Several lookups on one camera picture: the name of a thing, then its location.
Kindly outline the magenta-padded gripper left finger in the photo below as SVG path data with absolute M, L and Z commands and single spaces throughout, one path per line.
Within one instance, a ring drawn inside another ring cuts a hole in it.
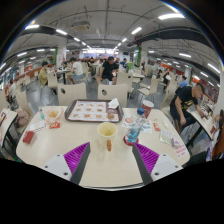
M 79 184 L 90 154 L 90 143 L 84 143 L 66 154 L 56 154 L 43 169 L 65 180 Z

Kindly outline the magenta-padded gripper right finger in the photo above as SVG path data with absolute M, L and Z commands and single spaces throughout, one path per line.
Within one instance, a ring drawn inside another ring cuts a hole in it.
M 132 146 L 140 175 L 144 185 L 164 178 L 182 169 L 168 154 L 158 154 L 138 143 Z

